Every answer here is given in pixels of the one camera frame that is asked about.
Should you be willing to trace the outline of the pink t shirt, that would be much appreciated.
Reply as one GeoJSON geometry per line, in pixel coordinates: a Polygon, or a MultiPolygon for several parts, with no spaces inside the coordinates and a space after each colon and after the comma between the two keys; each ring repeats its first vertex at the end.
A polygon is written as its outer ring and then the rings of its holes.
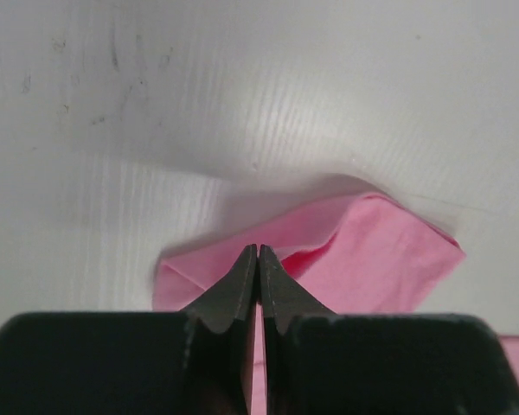
{"type": "MultiPolygon", "coordinates": [[[[458,242],[385,195],[367,193],[299,207],[229,239],[161,259],[154,310],[179,310],[217,283],[244,246],[269,246],[286,273],[342,315],[418,315],[419,303],[463,259],[458,242]]],[[[253,373],[264,381],[263,314],[253,373]]],[[[499,336],[519,383],[519,337],[499,336]]]]}

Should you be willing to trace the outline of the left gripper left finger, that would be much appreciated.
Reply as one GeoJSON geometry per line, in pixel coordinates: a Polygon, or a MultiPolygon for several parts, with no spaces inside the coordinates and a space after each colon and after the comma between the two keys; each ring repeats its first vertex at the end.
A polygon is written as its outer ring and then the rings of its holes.
{"type": "Polygon", "coordinates": [[[168,312],[41,312],[0,328],[0,414],[247,414],[256,246],[168,312]]]}

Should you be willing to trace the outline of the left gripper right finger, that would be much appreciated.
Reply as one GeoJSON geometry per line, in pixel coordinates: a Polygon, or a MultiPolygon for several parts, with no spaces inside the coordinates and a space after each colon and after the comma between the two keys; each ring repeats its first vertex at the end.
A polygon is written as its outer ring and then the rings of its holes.
{"type": "Polygon", "coordinates": [[[467,315],[342,315],[259,251],[270,414],[519,414],[495,333],[467,315]]]}

